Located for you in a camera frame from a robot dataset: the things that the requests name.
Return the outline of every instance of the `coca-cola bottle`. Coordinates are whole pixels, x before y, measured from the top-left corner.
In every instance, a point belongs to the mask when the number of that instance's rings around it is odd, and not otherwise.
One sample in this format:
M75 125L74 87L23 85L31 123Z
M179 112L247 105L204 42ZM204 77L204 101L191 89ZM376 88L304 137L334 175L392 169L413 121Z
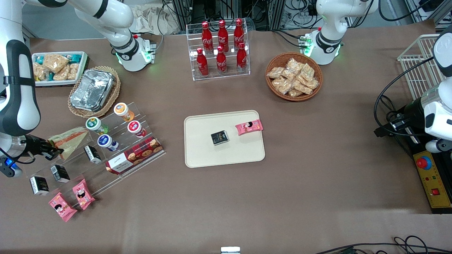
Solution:
M202 23L202 44L204 45L204 51L206 55L213 55L213 42L212 42L212 33L209 30L209 23L204 21Z
M242 19L238 18L235 20L235 30L234 30L234 50L237 52L239 50L239 44L243 42L243 27Z
M217 54L218 74L223 76L227 72L226 56L224 54L224 49L222 46L218 46L217 50L218 50L218 54Z
M239 50L237 51L237 71L246 71L246 51L245 43L243 42L239 43Z
M219 22L220 29L218 30L218 44L223 47L224 52L229 51L228 45L228 34L226 31L226 21L220 20Z
M198 52L198 56L196 57L196 62L198 62L198 69L201 73L201 77L205 78L209 75L209 67L207 66L207 58L202 53L202 48L198 48L196 50Z

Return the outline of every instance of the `wicker basket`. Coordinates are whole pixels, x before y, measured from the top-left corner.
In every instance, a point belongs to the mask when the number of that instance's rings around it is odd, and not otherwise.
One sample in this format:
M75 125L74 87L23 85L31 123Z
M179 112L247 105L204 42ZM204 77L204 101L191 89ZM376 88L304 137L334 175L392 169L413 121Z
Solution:
M300 96L297 97L290 97L288 95L284 95L281 94L280 92L278 92L275 87L272 85L272 79L270 79L267 76L267 73L269 73L273 68L275 67L286 67L287 62L289 62L290 58L294 58L295 60L297 60L300 63L308 63L315 71L314 77L319 81L319 86L314 89L314 91L312 92L312 94L302 94ZM312 60L311 58L301 54L301 53L296 53L296 52L286 52L286 53L282 53L279 54L277 56L275 56L269 63L267 66L267 71L265 72L265 79L267 80L267 85L268 87L279 97L286 99L286 100L291 100L291 101L302 101L302 100L307 100L309 98L311 98L312 96L316 95L320 88L322 87L322 83L323 83L323 75L322 75L322 70L320 69L319 65Z
M106 72L113 74L113 76L115 77L115 82L113 83L113 87L110 90L110 94L108 95L108 99L105 102L104 107L101 108L101 110L99 110L97 112L92 112L92 111L88 111L88 110L74 108L71 105L71 95L79 87L80 81L82 80L83 76L79 80L77 80L77 83L74 85L74 88L72 89L71 93L69 94L69 99L67 100L67 105L69 106L69 109L72 113L74 113L76 116L83 117L83 118L101 117L101 116L105 115L110 110L110 108L113 106L114 101L118 98L119 90L121 88L121 81L119 80L118 73L115 70L113 70L112 68L107 67L107 66L97 66L92 69L98 70L98 71L106 71Z

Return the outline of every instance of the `red cookie box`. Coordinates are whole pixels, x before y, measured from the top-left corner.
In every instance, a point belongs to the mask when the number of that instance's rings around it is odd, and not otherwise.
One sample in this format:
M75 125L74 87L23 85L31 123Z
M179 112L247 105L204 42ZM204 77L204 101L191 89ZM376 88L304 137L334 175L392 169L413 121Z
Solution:
M162 145L152 136L108 160L105 167L110 173L122 174L161 150Z

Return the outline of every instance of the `emergency stop button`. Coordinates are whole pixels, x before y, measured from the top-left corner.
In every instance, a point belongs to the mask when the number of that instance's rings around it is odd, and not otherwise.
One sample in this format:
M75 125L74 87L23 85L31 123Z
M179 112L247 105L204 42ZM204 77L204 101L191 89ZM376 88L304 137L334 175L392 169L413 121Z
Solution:
M427 156L422 156L417 159L416 165L422 169L429 170L432 168L432 161Z

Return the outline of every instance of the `brown table surface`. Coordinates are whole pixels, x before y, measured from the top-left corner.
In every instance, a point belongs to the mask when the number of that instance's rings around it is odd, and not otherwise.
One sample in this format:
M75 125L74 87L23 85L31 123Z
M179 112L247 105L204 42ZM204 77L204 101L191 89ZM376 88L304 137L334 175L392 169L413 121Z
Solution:
M375 99L400 73L397 56L426 33L434 33L432 22L350 29L337 59L321 67L322 90L301 103L267 87L270 59L296 50L271 32L250 32L251 75L200 82L192 81L185 36L165 37L155 64L136 73L104 39L33 40L33 52L84 51L90 67L116 69L118 101L138 104L167 154L68 223L31 194L28 179L1 176L0 252L210 254L240 246L244 254L308 254L410 234L451 249L452 216L430 214L410 158L372 132ZM42 120L32 134L83 125L67 108L70 90L37 89ZM400 82L388 95L399 107L407 90ZM186 167L187 116L247 109L265 127L263 161Z

